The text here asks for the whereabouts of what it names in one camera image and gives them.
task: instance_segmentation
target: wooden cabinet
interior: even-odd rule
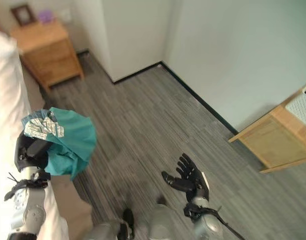
[[[259,158],[266,167],[261,173],[306,162],[306,125],[285,108],[300,92],[229,140],[239,139]]]
[[[33,23],[11,30],[17,40],[21,59],[48,92],[50,86],[84,74],[64,27],[54,21]]]

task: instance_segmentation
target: patterned cloth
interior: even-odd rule
[[[51,107],[22,119],[24,134],[52,142],[48,149],[46,172],[70,174],[71,180],[89,164],[97,137],[89,117],[71,110]]]

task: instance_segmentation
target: robotic arm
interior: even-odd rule
[[[14,214],[11,232],[7,240],[36,240],[46,219],[44,209],[45,190],[51,175],[44,171],[48,165],[47,150],[51,142],[19,135],[14,163],[21,173],[22,180],[9,191],[4,200],[14,197]]]
[[[184,215],[194,223],[194,231],[198,240],[222,240],[223,228],[226,226],[240,240],[245,240],[231,228],[219,215],[218,211],[209,208],[209,183],[204,172],[201,172],[185,153],[179,157],[176,171],[181,178],[162,172],[165,182],[172,188],[185,192],[188,204]]]

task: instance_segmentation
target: picture frame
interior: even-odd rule
[[[25,26],[37,21],[28,4],[12,7],[10,10],[20,26]]]

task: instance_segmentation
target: black baseboard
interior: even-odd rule
[[[139,71],[137,71],[137,72],[135,72],[135,73],[132,73],[131,75],[128,75],[128,76],[126,76],[126,77],[123,77],[123,78],[121,78],[121,79],[119,79],[119,80],[117,80],[117,81],[112,81],[112,83],[113,83],[113,84],[119,84],[119,83],[121,83],[121,82],[123,82],[123,81],[125,81],[125,80],[128,80],[129,78],[132,78],[132,77],[134,77],[134,76],[136,76],[136,75],[138,75],[138,74],[140,74],[140,73],[143,73],[143,72],[145,72],[145,71],[147,71],[147,70],[149,70],[149,69],[151,69],[151,68],[154,68],[154,67],[156,67],[156,66],[159,65],[159,64],[162,64],[162,62],[159,61],[159,62],[157,62],[157,63],[154,63],[154,64],[152,64],[152,65],[150,65],[150,66],[147,66],[147,67],[145,67],[145,68],[143,68],[143,69],[141,69],[141,70],[139,70]]]
[[[84,54],[92,54],[88,49],[84,49],[82,51],[76,52],[77,56],[80,57]],[[143,73],[151,68],[156,67],[157,65],[161,64],[163,66],[163,68],[165,70],[167,70],[196,100],[199,101],[200,104],[202,104],[214,117],[217,118],[217,120],[219,120],[228,130],[230,130],[234,135],[238,134],[239,132],[232,127],[217,111],[215,111],[210,105],[208,105],[195,91],[192,90],[192,88],[190,88],[178,75],[176,75],[163,61],[159,61],[157,63],[154,63],[150,66],[147,66],[135,73],[132,73],[131,75],[128,75],[126,77],[123,77],[117,81],[112,81],[111,77],[108,75],[108,73],[104,70],[104,68],[102,67],[102,69],[105,71],[106,75],[108,76],[108,78],[111,80],[112,84],[119,84],[127,79],[130,79],[140,73]]]
[[[195,91],[192,90],[178,75],[176,75],[163,61],[159,62],[196,100],[199,101],[214,117],[217,118],[234,135],[239,132],[231,126],[217,111],[208,105]]]
[[[85,48],[85,49],[76,51],[76,55],[77,55],[78,57],[81,57],[82,55],[84,55],[84,54],[89,54],[89,53],[90,53],[90,51],[89,51],[88,48]]]

